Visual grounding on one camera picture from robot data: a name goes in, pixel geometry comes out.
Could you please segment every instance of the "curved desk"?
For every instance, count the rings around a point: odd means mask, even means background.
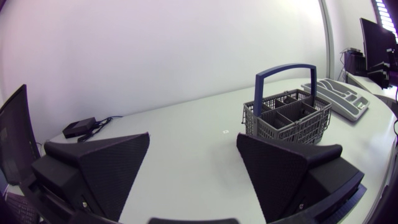
[[[310,79],[264,85],[264,96],[301,88]],[[372,94],[348,85],[371,104],[351,123],[332,113],[320,145],[341,144],[342,157],[365,173],[368,189],[343,220],[362,223],[380,197],[386,181],[396,119]],[[150,146],[120,222],[147,223],[151,217],[210,220],[237,218],[240,223],[265,223],[256,193],[236,149],[243,103],[254,99],[254,88],[189,101],[125,116],[110,122],[91,140],[150,134]],[[76,142],[59,135],[56,142]]]

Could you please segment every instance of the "keyboard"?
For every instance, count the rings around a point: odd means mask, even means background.
[[[38,224],[39,214],[24,196],[7,193],[6,203],[19,223]]]

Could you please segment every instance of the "white wall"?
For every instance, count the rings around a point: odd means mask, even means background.
[[[364,52],[362,28],[359,18],[376,22],[371,0],[322,0],[326,2],[334,45],[334,79],[337,80],[343,64],[340,52],[353,47]]]
[[[27,84],[39,142],[79,119],[254,86],[283,63],[326,72],[317,0],[8,0],[0,32],[3,97]]]

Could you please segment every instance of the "black box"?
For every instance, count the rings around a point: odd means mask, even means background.
[[[366,59],[361,52],[344,52],[344,68],[353,75],[368,77]]]
[[[63,131],[65,138],[73,138],[87,134],[96,123],[95,118],[88,118],[69,124]]]

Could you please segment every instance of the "blue handle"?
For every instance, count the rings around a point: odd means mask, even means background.
[[[317,95],[317,67],[309,64],[291,63],[267,69],[256,75],[256,88],[254,90],[254,108],[253,108],[253,113],[255,116],[261,115],[262,91],[264,86],[264,79],[275,73],[288,70],[291,68],[309,68],[311,70],[311,95],[313,96],[313,101],[312,101],[312,106],[313,106],[315,102],[315,97]]]

